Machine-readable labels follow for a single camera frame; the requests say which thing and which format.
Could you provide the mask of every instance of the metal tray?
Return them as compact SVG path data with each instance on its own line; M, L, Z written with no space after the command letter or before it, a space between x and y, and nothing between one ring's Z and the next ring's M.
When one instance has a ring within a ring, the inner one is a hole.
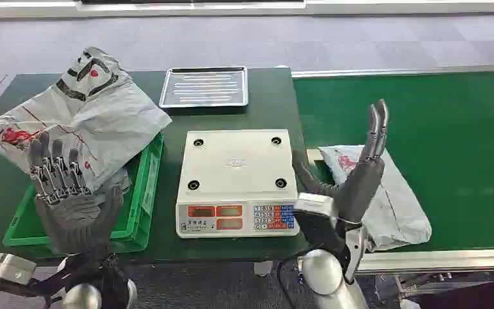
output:
M160 96L161 108L245 106L247 68L171 68Z

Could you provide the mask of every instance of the digital weighing scale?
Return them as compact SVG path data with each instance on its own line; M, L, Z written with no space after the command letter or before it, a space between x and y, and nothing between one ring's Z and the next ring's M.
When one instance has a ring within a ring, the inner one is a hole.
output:
M176 204L181 238L294 236L287 130L190 131Z

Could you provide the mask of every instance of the mechanical finger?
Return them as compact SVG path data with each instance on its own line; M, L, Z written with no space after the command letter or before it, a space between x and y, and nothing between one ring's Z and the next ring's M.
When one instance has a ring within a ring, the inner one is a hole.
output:
M378 135L378 141L376 142L375 157L380 157L385 150L385 143L387 141L387 123L389 122L389 111L387 104L383 99L379 99L376 103L376 111L380 116L380 134Z
M368 108L368 119L369 119L369 130L367 133L367 139L365 142L365 146L361 151L361 155L359 156L359 162L364 161L367 162L374 158L376 154L376 142L378 141L378 135L380 133L380 115L378 114L378 110L374 104L371 104Z

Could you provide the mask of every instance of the white plastic bag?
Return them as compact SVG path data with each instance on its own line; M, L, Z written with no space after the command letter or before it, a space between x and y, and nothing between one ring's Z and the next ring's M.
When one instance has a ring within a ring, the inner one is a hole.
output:
M347 179L362 148L362 145L319 147L334 182L343 183ZM362 219L370 236L369 250L427 242L432 233L431 225L414 192L387 150L381 158L385 162L381 184Z
M92 191L124 166L171 122L118 61L88 47L44 92L0 116L0 154L30 173L30 140L40 132L79 150Z

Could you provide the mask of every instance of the robotic hand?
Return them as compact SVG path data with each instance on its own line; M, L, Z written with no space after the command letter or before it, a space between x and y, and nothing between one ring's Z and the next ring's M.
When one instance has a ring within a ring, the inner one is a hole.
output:
M56 274L39 281L32 277L35 263L0 253L0 290L44 297L47 308L62 299L64 309L128 309L136 287L118 267L109 243L123 203L123 177L92 193L78 166L78 150L71 150L66 164L62 142L53 141L52 154L48 144L48 134L41 133L30 147L35 206L55 248L68 257Z
M300 193L294 215L310 251L301 258L305 282L320 308L367 308L354 273L365 250L361 219L380 186L385 164L387 105L369 107L369 131L355 169L341 184L322 183L297 153L293 168L308 193Z

